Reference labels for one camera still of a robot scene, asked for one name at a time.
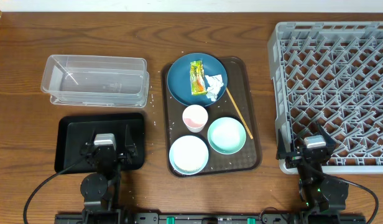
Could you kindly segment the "yellow green snack wrapper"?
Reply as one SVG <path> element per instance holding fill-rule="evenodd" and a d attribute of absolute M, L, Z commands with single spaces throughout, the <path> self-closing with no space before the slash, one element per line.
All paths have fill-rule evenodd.
<path fill-rule="evenodd" d="M 202 60 L 197 60 L 190 63 L 190 84 L 191 94 L 193 96 L 205 95 L 207 93 Z"/>

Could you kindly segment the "light blue bowl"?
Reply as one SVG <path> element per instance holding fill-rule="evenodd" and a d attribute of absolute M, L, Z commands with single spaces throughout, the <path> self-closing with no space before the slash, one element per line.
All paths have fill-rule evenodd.
<path fill-rule="evenodd" d="M 187 135 L 175 140 L 168 155 L 170 165 L 183 175 L 194 175 L 202 171 L 208 163 L 209 150 L 203 140 Z"/>

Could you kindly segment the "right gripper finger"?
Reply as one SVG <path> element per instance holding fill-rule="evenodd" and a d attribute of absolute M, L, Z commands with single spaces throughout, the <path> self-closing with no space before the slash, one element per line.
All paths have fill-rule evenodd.
<path fill-rule="evenodd" d="M 336 146 L 335 140 L 325 131 L 325 129 L 322 127 L 320 123 L 316 122 L 316 126 L 318 129 L 318 132 L 322 135 L 323 139 L 325 140 L 326 146 L 330 148 L 335 148 Z"/>
<path fill-rule="evenodd" d="M 285 147 L 285 144 L 284 144 L 284 140 L 283 140 L 281 129 L 278 129 L 278 131 L 277 131 L 277 140 L 278 140 L 277 152 L 278 153 L 286 153 L 287 151 L 286 151 L 286 147 Z"/>

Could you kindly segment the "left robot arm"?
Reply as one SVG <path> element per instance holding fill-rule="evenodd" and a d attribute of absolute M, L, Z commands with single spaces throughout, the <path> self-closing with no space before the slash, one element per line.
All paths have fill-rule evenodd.
<path fill-rule="evenodd" d="M 131 212 L 118 204 L 121 168 L 131 164 L 137 155 L 129 126 L 126 126 L 124 140 L 124 149 L 118 151 L 114 134 L 93 133 L 91 140 L 80 149 L 80 154 L 96 172 L 87 175 L 80 185 L 84 209 L 79 223 L 135 222 Z"/>

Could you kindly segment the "mint green bowl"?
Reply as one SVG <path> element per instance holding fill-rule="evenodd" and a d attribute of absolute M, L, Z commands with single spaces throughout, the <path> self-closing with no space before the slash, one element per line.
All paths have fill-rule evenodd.
<path fill-rule="evenodd" d="M 230 117 L 218 118 L 208 128 L 208 142 L 218 153 L 230 155 L 240 151 L 246 142 L 244 126 Z"/>

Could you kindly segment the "white tissue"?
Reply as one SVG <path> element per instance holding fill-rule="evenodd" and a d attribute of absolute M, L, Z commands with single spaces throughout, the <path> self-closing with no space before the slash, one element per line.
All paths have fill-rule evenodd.
<path fill-rule="evenodd" d="M 219 91 L 224 85 L 222 75 L 205 76 L 209 87 L 207 88 L 206 97 L 212 102 L 215 102 L 218 98 Z"/>

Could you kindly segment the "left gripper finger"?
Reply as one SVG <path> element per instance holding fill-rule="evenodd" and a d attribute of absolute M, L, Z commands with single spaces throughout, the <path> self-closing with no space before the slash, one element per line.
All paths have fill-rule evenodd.
<path fill-rule="evenodd" d="M 126 149 L 134 149 L 135 148 L 135 143 L 134 143 L 133 138 L 132 138 L 131 127 L 128 124 L 126 125 L 125 148 Z"/>
<path fill-rule="evenodd" d="M 96 130 L 93 129 L 89 141 L 86 143 L 87 146 L 93 146 L 94 145 L 94 140 L 96 136 Z"/>

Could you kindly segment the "white pink paper cup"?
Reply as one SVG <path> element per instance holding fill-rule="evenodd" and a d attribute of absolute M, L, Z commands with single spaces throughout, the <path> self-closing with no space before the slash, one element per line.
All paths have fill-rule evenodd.
<path fill-rule="evenodd" d="M 199 133 L 208 121 L 208 112 L 200 105 L 190 105 L 183 111 L 182 121 L 189 131 Z"/>

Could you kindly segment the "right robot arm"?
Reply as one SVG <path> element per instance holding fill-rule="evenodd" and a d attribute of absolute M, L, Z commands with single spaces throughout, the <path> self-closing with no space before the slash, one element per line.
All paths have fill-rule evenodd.
<path fill-rule="evenodd" d="M 329 161 L 336 143 L 319 124 L 317 130 L 317 135 L 306 137 L 301 146 L 290 152 L 278 131 L 276 159 L 285 161 L 287 168 L 297 169 L 300 198 L 307 203 L 292 223 L 340 224 L 339 213 L 346 208 L 349 185 L 323 172 L 322 164 Z"/>

